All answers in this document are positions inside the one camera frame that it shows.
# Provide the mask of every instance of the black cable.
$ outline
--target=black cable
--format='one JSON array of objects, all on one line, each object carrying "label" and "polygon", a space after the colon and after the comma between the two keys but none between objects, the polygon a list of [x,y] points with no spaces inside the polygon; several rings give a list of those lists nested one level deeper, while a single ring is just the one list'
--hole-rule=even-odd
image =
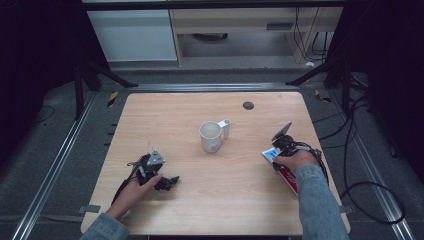
[{"label": "black cable", "polygon": [[[353,139],[355,138],[355,136],[356,136],[356,131],[353,133],[352,137],[349,139],[349,142],[347,144],[350,144],[353,141]],[[340,147],[344,147],[344,146],[345,146],[345,144],[338,145],[338,146],[321,147],[321,149],[324,150],[324,149],[331,149],[331,148],[340,148]]]},{"label": "black cable", "polygon": [[325,32],[324,46],[323,46],[322,50],[317,50],[317,49],[314,48],[315,43],[318,39],[318,35],[319,35],[319,32],[317,32],[315,34],[314,40],[312,41],[312,53],[314,53],[315,55],[318,55],[318,56],[326,56],[327,53],[328,53],[328,50],[327,50],[328,32]]},{"label": "black cable", "polygon": [[324,118],[321,118],[321,119],[318,119],[318,120],[315,120],[315,121],[313,121],[312,123],[321,122],[321,121],[323,121],[323,120],[326,120],[326,119],[329,119],[329,118],[335,117],[335,116],[337,116],[337,115],[339,115],[339,114],[341,114],[341,112],[335,113],[335,114],[333,114],[333,115],[330,115],[330,116],[327,116],[327,117],[324,117]]},{"label": "black cable", "polygon": [[[362,181],[362,182],[357,182],[351,186],[348,185],[347,183],[347,145],[348,145],[348,141],[349,141],[349,136],[350,133],[353,129],[353,125],[354,125],[354,112],[355,112],[355,106],[357,103],[359,103],[360,101],[364,100],[365,97],[361,97],[358,100],[356,100],[350,110],[350,117],[351,117],[351,123],[350,123],[350,127],[346,136],[346,140],[345,140],[345,146],[344,146],[344,153],[343,153],[343,177],[344,177],[344,185],[345,185],[345,191],[340,195],[340,199],[342,199],[346,194],[349,197],[349,199],[352,201],[353,205],[355,205],[356,208],[358,208],[363,214],[365,214],[366,216],[368,216],[369,218],[382,223],[382,224],[387,224],[387,225],[392,225],[392,224],[397,224],[401,221],[403,221],[403,219],[405,218],[405,206],[402,203],[402,201],[399,199],[399,197],[396,195],[395,192],[393,192],[392,190],[390,190],[389,188],[379,184],[379,183],[375,183],[375,182],[371,182],[371,181]],[[394,220],[394,221],[386,221],[386,220],[381,220],[373,215],[371,215],[370,213],[368,213],[365,209],[363,209],[361,206],[359,206],[359,204],[353,199],[352,195],[350,194],[350,190],[352,190],[353,188],[357,187],[357,186],[361,186],[361,185],[373,185],[373,186],[377,186],[380,188],[383,188],[384,190],[388,191],[396,200],[397,204],[400,206],[400,210],[401,210],[401,216]]]},{"label": "black cable", "polygon": [[362,83],[360,80],[358,80],[355,76],[353,76],[353,74],[350,74],[350,87],[362,94],[366,94],[366,92],[368,91],[368,86],[365,85],[364,83]]},{"label": "black cable", "polygon": [[[355,111],[357,108],[360,108],[360,107],[363,107],[363,106],[366,106],[366,105],[368,105],[368,103],[367,104],[363,104],[363,105],[360,105],[360,106],[358,106],[358,107],[356,107],[356,106],[354,106],[354,108],[353,108],[353,111]],[[332,137],[332,136],[334,136],[334,135],[336,135],[336,134],[338,134],[341,130],[343,130],[343,128],[346,126],[346,124],[349,122],[349,120],[351,119],[351,115],[352,115],[353,113],[352,113],[352,109],[349,111],[349,114],[348,114],[348,116],[347,116],[347,118],[346,118],[346,121],[343,123],[343,125],[341,126],[341,127],[339,127],[339,129],[337,129],[334,133],[331,133],[330,135],[327,135],[327,136],[325,136],[325,137],[322,137],[322,138],[319,138],[318,140],[320,140],[320,141],[322,141],[322,140],[324,140],[324,139],[327,139],[327,138],[330,138],[330,137]]]},{"label": "black cable", "polygon": [[42,108],[50,108],[50,109],[52,110],[52,112],[50,113],[50,115],[49,115],[48,117],[43,118],[43,119],[41,119],[41,120],[36,120],[36,121],[34,121],[33,123],[41,123],[41,122],[46,121],[47,119],[51,118],[51,117],[53,116],[53,114],[55,113],[55,111],[56,111],[56,110],[54,109],[54,107],[52,107],[52,106],[50,106],[50,105],[44,105],[44,106],[42,106]]},{"label": "black cable", "polygon": [[[294,24],[294,28],[293,28],[293,37],[294,37],[294,41],[295,41],[297,47],[300,50],[300,53],[302,54],[302,57],[304,59],[306,59],[307,61],[310,61],[310,62],[316,62],[316,61],[323,60],[322,58],[315,59],[315,58],[312,58],[312,57],[309,57],[308,56],[307,50],[305,49],[305,44],[303,43],[302,35],[300,33],[300,28],[299,28],[298,21],[299,21],[299,8],[296,7],[295,24]],[[297,33],[299,34],[299,37],[300,37],[301,45],[300,45],[300,43],[296,39],[296,29],[297,29]]]}]

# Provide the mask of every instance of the mug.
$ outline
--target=mug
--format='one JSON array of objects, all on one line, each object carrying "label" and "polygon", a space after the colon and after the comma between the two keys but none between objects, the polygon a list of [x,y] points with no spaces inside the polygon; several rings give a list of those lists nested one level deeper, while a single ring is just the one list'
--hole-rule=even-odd
[{"label": "mug", "polygon": [[228,139],[230,133],[230,120],[225,119],[221,122],[205,122],[199,128],[202,148],[208,153],[214,153],[221,147],[221,135],[224,132],[224,139]]}]

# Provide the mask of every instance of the hand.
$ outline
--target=hand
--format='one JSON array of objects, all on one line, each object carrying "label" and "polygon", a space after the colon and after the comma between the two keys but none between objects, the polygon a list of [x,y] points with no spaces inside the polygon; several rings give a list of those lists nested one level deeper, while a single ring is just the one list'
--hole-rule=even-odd
[{"label": "hand", "polygon": [[310,152],[303,151],[303,150],[297,151],[291,157],[276,156],[273,158],[273,160],[274,162],[278,164],[283,164],[286,167],[290,168],[290,170],[293,173],[296,173],[297,168],[305,164],[312,164],[312,165],[319,166],[315,157]]},{"label": "hand", "polygon": [[118,221],[121,221],[122,217],[124,217],[128,210],[134,207],[138,201],[143,199],[143,197],[159,182],[161,178],[161,174],[156,175],[142,186],[139,185],[137,178],[131,179],[109,210],[106,211],[106,214]]}]

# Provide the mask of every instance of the sleeve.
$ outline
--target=sleeve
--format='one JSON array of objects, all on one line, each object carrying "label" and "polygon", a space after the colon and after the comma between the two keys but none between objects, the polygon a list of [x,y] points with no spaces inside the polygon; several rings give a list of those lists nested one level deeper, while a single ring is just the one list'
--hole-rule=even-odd
[{"label": "sleeve", "polygon": [[303,239],[349,239],[339,205],[321,169],[315,165],[300,166],[296,181]]},{"label": "sleeve", "polygon": [[129,231],[122,223],[113,217],[102,213],[81,236],[80,240],[120,240],[126,239],[128,235]]}]

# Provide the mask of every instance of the fingers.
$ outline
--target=fingers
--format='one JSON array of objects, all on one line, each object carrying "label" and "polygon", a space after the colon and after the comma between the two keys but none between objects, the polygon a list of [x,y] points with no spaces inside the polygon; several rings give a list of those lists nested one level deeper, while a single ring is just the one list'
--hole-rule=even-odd
[{"label": "fingers", "polygon": [[289,159],[289,157],[275,156],[272,160],[278,164],[286,164]]},{"label": "fingers", "polygon": [[160,181],[161,178],[162,178],[162,174],[158,174],[158,175],[152,177],[143,186],[146,186],[146,188],[148,188],[148,189],[153,188]]}]

